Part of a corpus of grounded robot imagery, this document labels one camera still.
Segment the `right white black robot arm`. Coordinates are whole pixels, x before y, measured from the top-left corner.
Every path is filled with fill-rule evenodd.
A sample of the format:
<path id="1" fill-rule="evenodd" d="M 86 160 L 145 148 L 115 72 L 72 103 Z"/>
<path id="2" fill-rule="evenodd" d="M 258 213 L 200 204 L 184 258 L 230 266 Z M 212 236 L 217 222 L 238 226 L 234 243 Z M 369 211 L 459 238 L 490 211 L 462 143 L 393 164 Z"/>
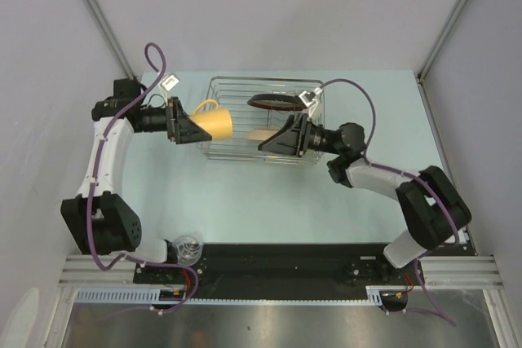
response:
<path id="1" fill-rule="evenodd" d="M 290 115 L 258 150 L 281 156 L 302 156 L 309 150 L 335 154 L 327 162 L 335 183 L 399 203 L 407 229 L 384 248 L 384 258 L 376 263 L 377 276 L 386 284 L 402 278 L 413 260 L 450 238 L 457 240 L 458 232 L 471 221 L 471 211 L 441 168 L 431 165 L 410 173 L 367 161 L 364 128 L 356 123 L 327 130 L 304 114 Z"/>

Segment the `chrome wire dish rack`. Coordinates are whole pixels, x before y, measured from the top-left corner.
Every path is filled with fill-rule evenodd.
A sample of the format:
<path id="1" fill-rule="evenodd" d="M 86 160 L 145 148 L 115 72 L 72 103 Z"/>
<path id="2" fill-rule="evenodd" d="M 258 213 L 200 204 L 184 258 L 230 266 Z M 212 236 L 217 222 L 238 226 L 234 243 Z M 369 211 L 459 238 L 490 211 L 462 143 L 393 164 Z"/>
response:
<path id="1" fill-rule="evenodd" d="M 211 160 L 315 165 L 322 158 L 320 152 L 308 151 L 299 157 L 259 151 L 260 142 L 248 139 L 247 135 L 254 130 L 279 130 L 285 124 L 287 117 L 296 112 L 254 108 L 247 101 L 257 94 L 296 95 L 303 90 L 314 90 L 321 84 L 322 81 L 317 79 L 212 77 L 206 98 L 213 99 L 220 107 L 229 111 L 233 136 L 225 140 L 202 142 L 198 147 Z"/>

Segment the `yellow mug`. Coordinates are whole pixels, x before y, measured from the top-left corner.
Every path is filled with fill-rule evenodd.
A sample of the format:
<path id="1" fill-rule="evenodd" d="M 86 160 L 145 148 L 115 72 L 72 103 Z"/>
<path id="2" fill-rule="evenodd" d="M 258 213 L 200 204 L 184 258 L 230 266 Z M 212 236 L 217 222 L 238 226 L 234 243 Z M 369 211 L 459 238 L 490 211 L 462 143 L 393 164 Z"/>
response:
<path id="1" fill-rule="evenodd" d="M 189 118 L 207 132 L 212 140 L 230 139 L 233 136 L 233 123 L 229 110 L 221 107 L 214 99 L 202 101 Z"/>

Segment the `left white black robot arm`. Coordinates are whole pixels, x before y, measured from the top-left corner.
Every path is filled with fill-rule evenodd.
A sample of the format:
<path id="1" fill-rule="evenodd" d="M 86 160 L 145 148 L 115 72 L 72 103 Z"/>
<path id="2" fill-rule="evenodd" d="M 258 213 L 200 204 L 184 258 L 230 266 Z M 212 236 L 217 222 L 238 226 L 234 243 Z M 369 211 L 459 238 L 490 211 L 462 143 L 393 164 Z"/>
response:
<path id="1" fill-rule="evenodd" d="M 164 108 L 146 108 L 143 92 L 138 81 L 117 79 L 112 95 L 93 107 L 94 143 L 86 175 L 77 195 L 62 201 L 60 212 L 81 253 L 128 253 L 152 262 L 152 273 L 169 283 L 179 276 L 179 261 L 168 255 L 166 240 L 144 230 L 122 197 L 126 153 L 134 134 L 163 132 L 177 144 L 211 141 L 217 134 L 188 115 L 179 98 L 168 99 Z"/>

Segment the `clear glass cup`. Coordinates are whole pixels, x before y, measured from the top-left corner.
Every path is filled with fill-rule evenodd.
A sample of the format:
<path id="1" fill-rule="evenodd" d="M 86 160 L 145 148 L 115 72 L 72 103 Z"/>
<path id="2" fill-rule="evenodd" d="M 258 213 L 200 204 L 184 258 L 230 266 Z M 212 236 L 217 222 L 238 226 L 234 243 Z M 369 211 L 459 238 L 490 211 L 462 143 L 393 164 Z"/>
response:
<path id="1" fill-rule="evenodd" d="M 204 241 L 200 233 L 192 232 L 176 238 L 172 246 L 175 250 L 178 264 L 191 267 L 200 260 Z"/>

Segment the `red rimmed beige plate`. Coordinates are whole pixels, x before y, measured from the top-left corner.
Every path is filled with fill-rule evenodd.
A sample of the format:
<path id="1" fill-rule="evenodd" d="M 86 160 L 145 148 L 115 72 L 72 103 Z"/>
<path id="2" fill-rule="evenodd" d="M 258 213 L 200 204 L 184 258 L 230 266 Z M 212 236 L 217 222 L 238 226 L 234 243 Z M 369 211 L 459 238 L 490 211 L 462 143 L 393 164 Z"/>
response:
<path id="1" fill-rule="evenodd" d="M 247 101 L 247 104 L 254 108 L 281 112 L 302 111 L 306 108 L 300 98 L 295 95 L 274 93 L 256 94 Z"/>

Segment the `beige bird pattern plate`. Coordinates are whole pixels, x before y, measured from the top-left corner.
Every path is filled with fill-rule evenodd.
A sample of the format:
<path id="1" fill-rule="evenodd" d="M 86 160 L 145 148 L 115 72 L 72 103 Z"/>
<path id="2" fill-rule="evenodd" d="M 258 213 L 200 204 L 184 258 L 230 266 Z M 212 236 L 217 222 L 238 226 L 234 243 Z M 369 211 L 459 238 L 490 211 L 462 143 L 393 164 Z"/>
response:
<path id="1" fill-rule="evenodd" d="M 277 134 L 279 129 L 258 128 L 245 133 L 244 138 L 248 140 L 265 141 Z"/>

